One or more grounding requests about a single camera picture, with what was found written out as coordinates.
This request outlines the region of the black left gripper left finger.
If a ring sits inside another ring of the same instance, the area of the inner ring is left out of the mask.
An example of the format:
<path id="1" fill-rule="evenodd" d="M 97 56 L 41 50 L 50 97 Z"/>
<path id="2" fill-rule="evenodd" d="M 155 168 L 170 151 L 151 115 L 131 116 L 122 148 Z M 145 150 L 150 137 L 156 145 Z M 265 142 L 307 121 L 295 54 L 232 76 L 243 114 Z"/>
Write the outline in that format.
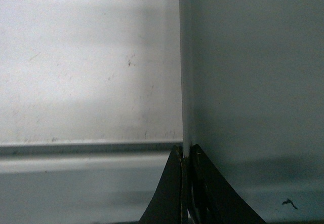
<path id="1" fill-rule="evenodd" d="M 173 146 L 163 173 L 138 223 L 181 223 L 181 148 Z"/>

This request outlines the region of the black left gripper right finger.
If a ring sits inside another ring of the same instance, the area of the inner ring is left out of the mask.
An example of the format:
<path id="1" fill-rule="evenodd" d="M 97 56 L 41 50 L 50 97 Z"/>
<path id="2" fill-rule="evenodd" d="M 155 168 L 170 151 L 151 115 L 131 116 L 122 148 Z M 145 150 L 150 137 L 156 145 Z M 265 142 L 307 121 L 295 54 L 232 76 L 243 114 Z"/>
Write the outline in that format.
<path id="1" fill-rule="evenodd" d="M 190 148 L 192 218 L 196 223 L 266 223 L 233 189 L 202 148 Z"/>

